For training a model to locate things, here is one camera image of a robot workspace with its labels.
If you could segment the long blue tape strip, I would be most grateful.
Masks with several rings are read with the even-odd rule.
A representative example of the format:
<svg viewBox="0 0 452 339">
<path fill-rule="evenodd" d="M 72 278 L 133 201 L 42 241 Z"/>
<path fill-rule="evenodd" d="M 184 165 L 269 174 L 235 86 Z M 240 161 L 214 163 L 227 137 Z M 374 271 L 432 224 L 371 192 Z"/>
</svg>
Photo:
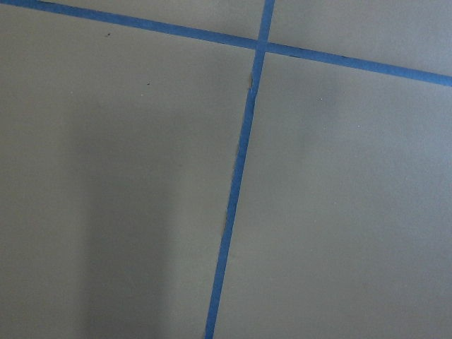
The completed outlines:
<svg viewBox="0 0 452 339">
<path fill-rule="evenodd" d="M 251 68 L 251 85 L 246 97 L 244 116 L 237 145 L 237 154 L 230 185 L 230 194 L 227 202 L 225 226 L 220 240 L 218 259 L 215 267 L 215 275 L 210 295 L 208 313 L 206 316 L 206 325 L 203 336 L 204 338 L 213 338 L 215 335 L 215 325 L 220 307 L 222 286 L 225 279 L 225 272 L 230 252 L 234 221 L 236 218 L 237 205 L 239 202 L 239 195 L 246 162 L 246 154 L 249 146 L 251 128 L 254 119 L 254 108 L 261 81 L 261 74 L 266 55 L 266 45 L 268 43 L 274 5 L 274 1 L 265 1 L 261 15 L 258 39 L 256 48 L 254 50 L 254 60 Z"/>
</svg>

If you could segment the crossing blue tape strip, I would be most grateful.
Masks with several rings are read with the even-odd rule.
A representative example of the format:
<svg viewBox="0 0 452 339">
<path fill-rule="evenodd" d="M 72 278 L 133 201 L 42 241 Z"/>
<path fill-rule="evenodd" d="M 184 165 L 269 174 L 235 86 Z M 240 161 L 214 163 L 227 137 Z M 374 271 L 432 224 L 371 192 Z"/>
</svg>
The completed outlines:
<svg viewBox="0 0 452 339">
<path fill-rule="evenodd" d="M 47 1 L 2 1 L 1 3 L 6 6 L 15 6 L 19 8 L 54 13 L 74 18 L 82 18 L 86 20 L 109 23 L 112 25 L 137 28 L 139 30 L 160 32 L 166 35 L 174 35 L 194 40 L 214 42 L 217 44 L 225 44 L 243 49 L 255 50 L 260 44 L 262 44 L 265 52 L 271 54 L 278 54 L 285 57 L 316 61 L 322 64 L 342 66 L 349 69 L 359 69 L 363 71 L 370 71 L 373 73 L 381 73 L 389 76 L 407 78 L 414 81 L 422 81 L 425 83 L 433 83 L 436 85 L 442 85 L 446 87 L 451 86 L 451 77 L 439 73 L 421 71 L 417 69 L 379 63 L 376 61 L 369 61 L 365 59 L 357 59 L 348 56 L 320 52 L 311 49 L 303 49 L 301 47 L 294 47 L 274 42 L 262 43 L 258 39 L 229 35 L 221 32 L 202 30 L 198 28 L 190 28 L 183 25 L 163 23 L 155 20 L 148 20 L 133 16 L 125 16 L 105 11 L 96 11 L 88 8 L 68 6 L 64 4 L 52 3 Z"/>
</svg>

